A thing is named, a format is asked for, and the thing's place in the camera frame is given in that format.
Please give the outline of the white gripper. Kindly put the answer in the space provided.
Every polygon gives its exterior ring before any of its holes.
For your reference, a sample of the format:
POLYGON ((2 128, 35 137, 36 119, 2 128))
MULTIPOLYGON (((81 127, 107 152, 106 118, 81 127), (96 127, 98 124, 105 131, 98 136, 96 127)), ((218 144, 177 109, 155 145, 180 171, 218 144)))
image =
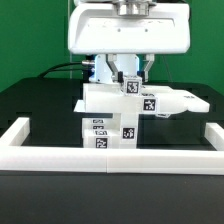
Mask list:
POLYGON ((147 16, 120 16, 115 4, 82 3, 70 17, 68 49, 73 54, 107 54, 113 82, 123 81, 123 72, 115 64, 116 54, 146 54, 138 75, 147 82, 153 54, 189 49, 189 11, 188 4, 157 3, 147 16))

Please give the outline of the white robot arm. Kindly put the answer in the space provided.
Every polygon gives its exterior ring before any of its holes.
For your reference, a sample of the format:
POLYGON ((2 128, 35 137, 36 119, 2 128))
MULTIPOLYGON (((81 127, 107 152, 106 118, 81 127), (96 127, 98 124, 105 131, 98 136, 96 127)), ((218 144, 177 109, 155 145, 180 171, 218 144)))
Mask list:
POLYGON ((156 54, 185 53, 190 47, 190 7, 154 0, 74 0, 68 49, 95 55, 93 82, 113 83, 135 75, 137 56, 153 63, 156 54))

